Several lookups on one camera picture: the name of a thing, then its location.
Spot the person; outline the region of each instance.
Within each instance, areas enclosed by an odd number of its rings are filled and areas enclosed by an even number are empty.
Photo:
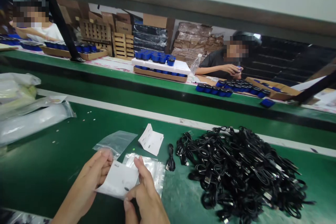
[[[88,212],[97,194],[94,190],[104,183],[112,161],[113,156],[109,149],[101,149],[93,155],[83,166],[51,224],[74,224]],[[134,158],[134,164],[139,170],[140,184],[125,196],[125,223],[139,223],[134,205],[130,202],[135,198],[142,224],[169,224],[161,198],[154,187],[152,175],[144,165],[142,157]]]
[[[236,31],[222,49],[210,53],[196,70],[198,75],[222,79],[241,79],[243,67],[240,62],[249,51],[261,45],[261,40],[252,33]]]
[[[13,0],[13,21],[10,22],[22,39],[62,41],[63,37],[55,23],[49,19],[45,0]]]

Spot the black cable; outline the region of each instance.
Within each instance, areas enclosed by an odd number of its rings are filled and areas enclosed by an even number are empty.
[[[223,207],[217,215],[224,223],[234,216],[241,224],[256,221],[264,205],[301,218],[302,205],[316,203],[306,201],[298,167],[247,128],[213,128],[195,140],[186,132],[176,142],[176,154],[183,165],[189,159],[195,166],[188,178],[204,189],[204,208]]]
[[[166,170],[175,171],[175,161],[174,161],[174,146],[172,144],[168,144],[169,146],[169,158],[167,161]]]

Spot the wooden pallet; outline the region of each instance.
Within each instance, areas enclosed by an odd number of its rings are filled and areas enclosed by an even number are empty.
[[[97,47],[107,50],[108,55],[112,57],[112,34],[109,24],[80,19],[79,25],[82,40],[94,43]]]
[[[132,35],[114,33],[114,56],[116,58],[122,58],[124,60],[132,60],[134,58],[133,39],[134,37]]]

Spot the white t-shirt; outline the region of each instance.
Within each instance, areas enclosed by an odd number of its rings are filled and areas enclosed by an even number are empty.
[[[48,37],[57,39],[57,40],[64,40],[57,25],[56,24],[52,24],[51,26],[49,26],[48,28],[41,28],[41,27],[32,27],[35,31],[38,31],[39,33],[42,33],[43,35],[46,35]],[[34,41],[43,43],[44,39],[36,36],[36,35],[32,35],[32,34],[27,34],[27,36],[29,38],[31,38]]]

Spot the white foam tray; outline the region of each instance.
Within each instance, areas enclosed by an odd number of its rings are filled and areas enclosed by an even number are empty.
[[[190,69],[187,65],[187,63],[183,61],[177,61],[175,60],[174,66],[168,66],[167,64],[160,64],[160,63],[154,63],[151,60],[148,61],[143,61],[141,59],[132,59],[132,65],[139,65],[143,67],[148,67],[148,68],[154,68],[162,71],[168,71],[168,72],[176,72],[178,74],[190,74]]]

